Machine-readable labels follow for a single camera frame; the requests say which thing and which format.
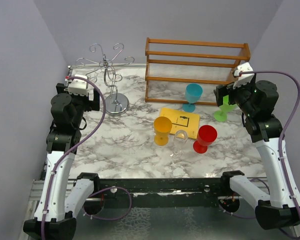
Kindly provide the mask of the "green plastic wine glass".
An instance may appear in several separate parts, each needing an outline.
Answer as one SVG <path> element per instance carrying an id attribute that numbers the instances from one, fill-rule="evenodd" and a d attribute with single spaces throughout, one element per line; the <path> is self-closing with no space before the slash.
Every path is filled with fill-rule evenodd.
<path id="1" fill-rule="evenodd" d="M 214 112 L 214 119 L 218 122 L 225 122 L 228 119 L 227 113 L 234 110 L 236 106 L 229 104 L 229 96 L 223 97 L 223 104 L 219 107 L 219 110 Z"/>

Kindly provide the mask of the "blue plastic wine glass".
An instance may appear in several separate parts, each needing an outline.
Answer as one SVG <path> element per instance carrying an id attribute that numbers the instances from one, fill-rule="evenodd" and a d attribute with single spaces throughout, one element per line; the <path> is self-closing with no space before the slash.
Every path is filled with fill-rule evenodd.
<path id="1" fill-rule="evenodd" d="M 203 89 L 200 85 L 196 83 L 187 85 L 185 89 L 185 99 L 187 103 L 182 105 L 182 109 L 185 112 L 192 113 L 196 108 L 195 103 L 200 100 L 202 94 Z"/>

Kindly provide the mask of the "orange plastic wine glass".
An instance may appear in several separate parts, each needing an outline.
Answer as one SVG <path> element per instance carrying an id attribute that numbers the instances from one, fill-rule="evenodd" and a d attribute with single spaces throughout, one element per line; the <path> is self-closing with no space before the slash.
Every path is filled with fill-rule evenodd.
<path id="1" fill-rule="evenodd" d="M 169 134 L 172 129 L 172 122 L 165 116 L 160 116 L 154 120 L 154 142 L 158 146 L 165 146 L 169 141 Z"/>

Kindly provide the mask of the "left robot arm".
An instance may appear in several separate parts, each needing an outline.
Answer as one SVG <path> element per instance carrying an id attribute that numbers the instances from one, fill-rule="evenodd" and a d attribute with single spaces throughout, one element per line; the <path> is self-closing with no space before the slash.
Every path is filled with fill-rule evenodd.
<path id="1" fill-rule="evenodd" d="M 105 104 L 100 89 L 93 85 L 93 100 L 88 85 L 83 87 L 57 84 L 51 103 L 53 117 L 46 138 L 46 174 L 37 209 L 23 224 L 23 232 L 34 240 L 71 240 L 77 227 L 77 215 L 88 197 L 101 190 L 96 173 L 81 173 L 70 194 L 66 194 L 69 174 L 82 138 L 84 112 L 99 111 Z"/>

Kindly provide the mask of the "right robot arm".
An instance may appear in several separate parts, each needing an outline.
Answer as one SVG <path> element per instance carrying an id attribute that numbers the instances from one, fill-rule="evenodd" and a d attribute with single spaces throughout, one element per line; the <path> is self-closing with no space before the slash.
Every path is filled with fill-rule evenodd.
<path id="1" fill-rule="evenodd" d="M 240 170 L 222 174 L 220 191 L 226 196 L 239 194 L 254 209 L 264 230 L 300 224 L 300 193 L 290 170 L 285 141 L 280 140 L 282 124 L 272 113 L 279 98 L 276 85 L 260 80 L 235 87 L 232 82 L 218 85 L 213 92 L 217 106 L 227 96 L 228 102 L 238 105 L 246 116 L 245 129 L 263 162 L 270 193 L 256 187 Z"/>

